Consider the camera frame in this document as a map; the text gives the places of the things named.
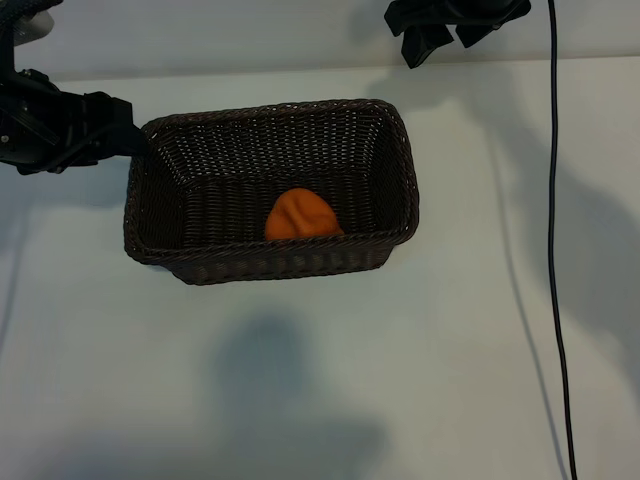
basket rim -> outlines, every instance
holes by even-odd
[[[404,181],[407,184],[406,209],[400,222],[400,226],[394,229],[378,230],[371,233],[348,233],[343,235],[331,235],[310,238],[298,238],[289,240],[260,240],[253,242],[238,242],[202,247],[187,248],[158,248],[144,244],[138,234],[136,213],[139,209],[138,195],[134,192],[136,178],[141,179],[142,163],[144,157],[136,156],[131,161],[129,170],[129,182],[127,187],[127,202],[125,204],[124,236],[125,250],[135,260],[149,265],[168,265],[192,263],[194,260],[215,258],[229,258],[239,256],[270,256],[273,254],[295,253],[299,250],[325,249],[371,249],[393,247],[409,240],[417,230],[419,221],[419,193],[416,174],[413,166],[411,145],[409,143],[406,127],[397,109],[384,100],[354,99],[354,100],[321,100],[310,102],[287,102],[261,107],[249,107],[241,109],[227,109],[211,112],[173,114],[148,122],[143,132],[149,138],[168,126],[182,126],[190,123],[206,121],[244,120],[261,116],[277,117],[290,116],[298,113],[304,114],[310,111],[344,111],[345,108],[361,109],[374,107],[384,112],[391,120],[403,138],[398,156],[403,162]]]

orange soft toy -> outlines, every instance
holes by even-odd
[[[329,204],[306,188],[294,188],[280,195],[265,228],[267,240],[343,233]]]

white surface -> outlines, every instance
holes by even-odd
[[[21,67],[82,76],[403,64],[384,21],[390,0],[65,0],[53,33],[18,51]],[[431,60],[546,58],[546,0],[474,48]],[[640,2],[557,2],[564,57],[639,55]]]
[[[580,478],[638,478],[640,59],[560,73]],[[421,224],[379,271],[188,287],[123,252],[126,162],[1,169],[0,478],[95,479],[106,464],[126,470],[102,472],[114,480],[562,478],[547,85],[546,62],[63,85],[133,100],[140,124],[386,99],[407,124]],[[154,459],[167,477],[135,475]]]

woven texture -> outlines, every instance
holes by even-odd
[[[407,133],[380,100],[332,100],[172,115],[144,127],[131,162],[125,249],[189,284],[380,267],[418,226]],[[331,205],[344,235],[264,240],[285,191]]]

white table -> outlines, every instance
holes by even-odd
[[[638,478],[640,59],[560,75],[579,473]],[[140,125],[385,99],[407,125],[421,223],[378,271],[189,287],[125,255],[125,160],[2,168],[0,478],[561,479],[548,77],[527,62],[61,85],[132,101]]]

